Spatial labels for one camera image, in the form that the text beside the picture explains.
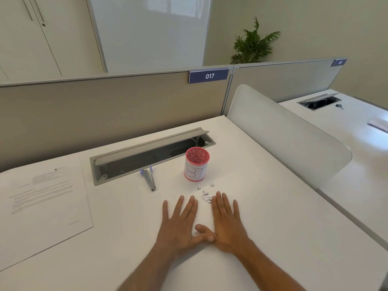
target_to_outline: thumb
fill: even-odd
[[[193,247],[196,247],[198,244],[204,242],[214,241],[215,233],[213,233],[207,226],[198,224],[195,226],[195,229],[201,234],[193,236],[193,238],[191,238],[191,243]]]

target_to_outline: hand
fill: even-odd
[[[198,200],[191,196],[182,214],[179,215],[183,200],[184,196],[180,196],[171,218],[168,218],[167,200],[163,202],[162,224],[155,243],[155,247],[168,251],[174,259],[202,242],[214,241],[213,233],[208,228],[203,229],[196,226],[196,230],[201,234],[197,236],[192,235],[192,227],[198,209]]]
[[[237,254],[238,251],[250,244],[250,239],[240,220],[240,211],[237,201],[233,201],[234,213],[225,193],[217,192],[211,199],[214,217],[215,245],[218,249]],[[201,225],[202,231],[209,230]]]

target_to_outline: pen holder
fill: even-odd
[[[205,177],[210,159],[209,152],[201,147],[192,147],[186,152],[185,177],[189,181],[201,181]]]

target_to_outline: beige wall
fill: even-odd
[[[235,36],[281,31],[266,61],[345,57],[333,89],[388,107],[388,0],[213,0],[205,65],[230,62]]]

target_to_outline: potted plant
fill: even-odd
[[[255,16],[255,30],[249,31],[245,29],[245,39],[240,36],[236,37],[233,49],[237,53],[231,57],[231,64],[261,62],[261,58],[272,53],[273,47],[270,46],[270,43],[279,38],[280,31],[267,34],[262,39],[257,33],[258,29],[259,22]]]

